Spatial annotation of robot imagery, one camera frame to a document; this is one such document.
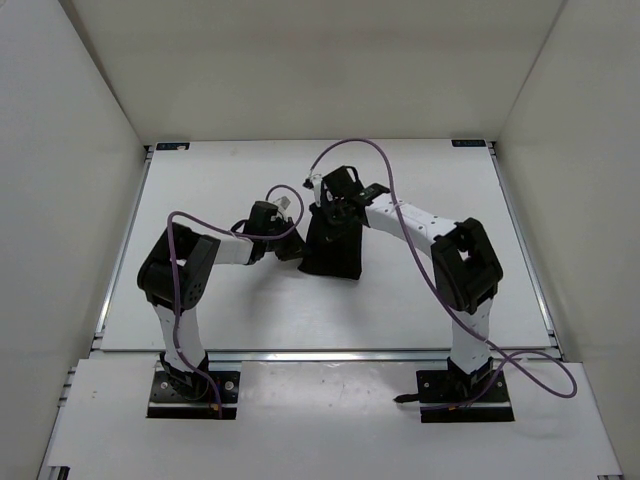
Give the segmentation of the black skirt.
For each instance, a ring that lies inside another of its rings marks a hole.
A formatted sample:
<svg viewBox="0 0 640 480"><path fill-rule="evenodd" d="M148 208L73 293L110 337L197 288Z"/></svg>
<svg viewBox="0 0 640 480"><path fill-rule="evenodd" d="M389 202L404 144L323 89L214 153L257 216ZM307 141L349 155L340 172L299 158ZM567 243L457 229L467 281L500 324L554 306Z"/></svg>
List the black skirt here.
<svg viewBox="0 0 640 480"><path fill-rule="evenodd" d="M352 222L335 227L321 209L312 203L307 230L308 251L298 270L309 275L359 280L362 274L363 226Z"/></svg>

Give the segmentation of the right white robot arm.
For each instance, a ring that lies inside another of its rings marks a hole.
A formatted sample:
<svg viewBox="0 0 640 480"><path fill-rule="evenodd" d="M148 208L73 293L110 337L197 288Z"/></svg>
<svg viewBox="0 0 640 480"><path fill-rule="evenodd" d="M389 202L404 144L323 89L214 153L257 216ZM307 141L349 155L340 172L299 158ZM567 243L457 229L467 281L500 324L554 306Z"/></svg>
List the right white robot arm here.
<svg viewBox="0 0 640 480"><path fill-rule="evenodd" d="M489 313L503 269L483 225L474 218L455 222L393 197L379 183L364 186L358 172L342 166L311 174L305 188L314 194L300 271L357 280L362 274L363 230L401 239L432 262L435 296L454 314L447 360L448 387L471 400L487 384L492 357L486 343Z"/></svg>

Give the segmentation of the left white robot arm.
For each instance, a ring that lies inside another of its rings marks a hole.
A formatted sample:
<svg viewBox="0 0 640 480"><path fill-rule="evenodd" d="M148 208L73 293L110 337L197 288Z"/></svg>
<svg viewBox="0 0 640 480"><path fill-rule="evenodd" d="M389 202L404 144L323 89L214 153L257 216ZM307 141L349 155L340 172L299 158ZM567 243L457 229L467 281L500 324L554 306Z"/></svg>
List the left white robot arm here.
<svg viewBox="0 0 640 480"><path fill-rule="evenodd" d="M290 200L254 203L249 217L226 233L200 234L169 218L143 262L137 286L152 305L161 325L165 349L160 363L171 386L188 401L209 401L221 408L224 381L209 370L196 307L213 267L249 266L272 253L280 261L302 258L307 246L288 207Z"/></svg>

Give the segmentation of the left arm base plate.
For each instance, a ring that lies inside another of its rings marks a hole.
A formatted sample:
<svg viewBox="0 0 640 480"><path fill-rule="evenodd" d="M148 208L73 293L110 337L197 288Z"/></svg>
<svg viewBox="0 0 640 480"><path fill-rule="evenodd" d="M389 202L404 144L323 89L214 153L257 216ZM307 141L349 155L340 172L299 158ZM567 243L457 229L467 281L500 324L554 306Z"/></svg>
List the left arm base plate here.
<svg viewBox="0 0 640 480"><path fill-rule="evenodd" d="M207 371L215 382L219 396L208 380L195 372L181 372L171 367L159 354L148 398L149 419L235 420L241 372Z"/></svg>

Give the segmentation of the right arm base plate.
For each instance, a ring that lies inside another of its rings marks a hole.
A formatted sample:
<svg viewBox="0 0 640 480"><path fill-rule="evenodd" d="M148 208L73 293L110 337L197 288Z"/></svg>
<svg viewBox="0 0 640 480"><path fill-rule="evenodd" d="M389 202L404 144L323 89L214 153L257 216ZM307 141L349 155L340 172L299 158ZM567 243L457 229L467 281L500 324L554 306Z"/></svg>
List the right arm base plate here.
<svg viewBox="0 0 640 480"><path fill-rule="evenodd" d="M418 370L417 391L396 396L398 405L418 403L422 423L509 423L515 414L499 369L478 382L466 382L450 365L445 370Z"/></svg>

